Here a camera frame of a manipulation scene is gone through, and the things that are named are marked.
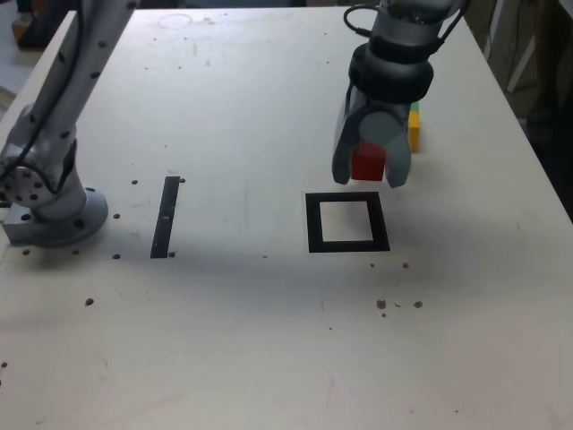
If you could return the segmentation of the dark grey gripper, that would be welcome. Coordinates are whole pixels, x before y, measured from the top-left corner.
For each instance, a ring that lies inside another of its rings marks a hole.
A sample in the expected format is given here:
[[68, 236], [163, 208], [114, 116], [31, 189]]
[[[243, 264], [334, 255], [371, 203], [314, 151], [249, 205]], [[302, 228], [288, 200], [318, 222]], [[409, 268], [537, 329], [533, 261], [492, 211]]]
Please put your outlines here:
[[[364, 116], [364, 107], [379, 108]], [[348, 86], [337, 121], [331, 172], [334, 181], [346, 185], [352, 173], [352, 157], [360, 138], [386, 155], [386, 179], [391, 188], [403, 186], [411, 168], [407, 123], [411, 104], [372, 99], [353, 84]]]

